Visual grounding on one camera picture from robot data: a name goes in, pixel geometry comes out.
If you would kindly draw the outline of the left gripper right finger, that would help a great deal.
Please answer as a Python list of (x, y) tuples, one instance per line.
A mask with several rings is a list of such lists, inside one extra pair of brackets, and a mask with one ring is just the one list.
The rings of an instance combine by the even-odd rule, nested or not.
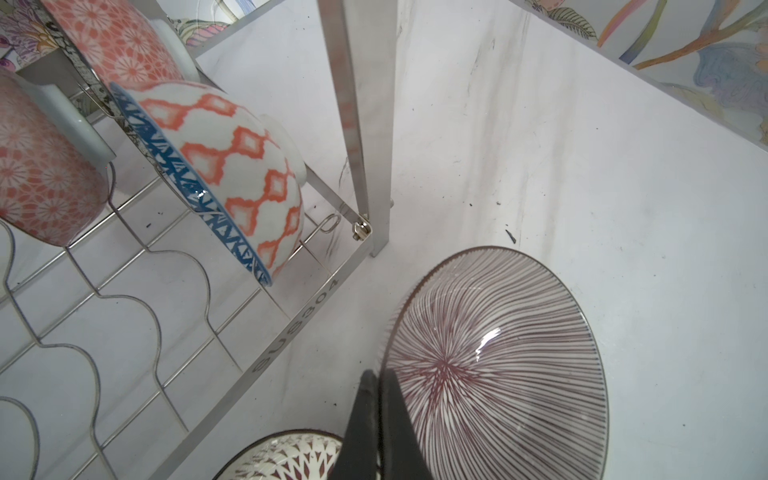
[(382, 479), (432, 479), (393, 369), (379, 376), (379, 457)]

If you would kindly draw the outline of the orange pattern bowl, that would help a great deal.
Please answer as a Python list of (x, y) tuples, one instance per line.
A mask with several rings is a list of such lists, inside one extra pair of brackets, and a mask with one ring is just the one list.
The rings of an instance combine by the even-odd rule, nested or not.
[(1, 71), (1, 218), (67, 246), (102, 212), (116, 158), (55, 85)]

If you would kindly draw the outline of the green leaf pattern bowl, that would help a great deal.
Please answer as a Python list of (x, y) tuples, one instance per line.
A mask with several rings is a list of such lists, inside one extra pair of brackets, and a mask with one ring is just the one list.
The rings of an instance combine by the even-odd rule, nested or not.
[(198, 84), (195, 62), (174, 29), (129, 1), (33, 1), (33, 11), (114, 116), (114, 84)]

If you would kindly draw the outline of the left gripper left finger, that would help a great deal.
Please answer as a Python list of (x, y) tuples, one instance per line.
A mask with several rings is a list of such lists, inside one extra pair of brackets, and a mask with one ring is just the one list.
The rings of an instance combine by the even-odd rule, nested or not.
[(375, 480), (379, 476), (379, 380), (363, 372), (330, 480)]

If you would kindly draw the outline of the purple striped bowl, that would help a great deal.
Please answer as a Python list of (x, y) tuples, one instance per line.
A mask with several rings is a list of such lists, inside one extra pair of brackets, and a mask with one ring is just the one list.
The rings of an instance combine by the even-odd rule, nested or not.
[(608, 389), (577, 300), (517, 250), (460, 251), (393, 312), (378, 365), (393, 370), (436, 479), (599, 479)]

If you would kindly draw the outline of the blue triangle pattern bowl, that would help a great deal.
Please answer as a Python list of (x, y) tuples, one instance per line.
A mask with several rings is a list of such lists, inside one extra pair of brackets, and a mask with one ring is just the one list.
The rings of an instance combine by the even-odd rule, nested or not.
[(110, 85), (145, 148), (208, 228), (256, 280), (272, 285), (303, 231), (301, 176), (264, 123), (194, 82)]

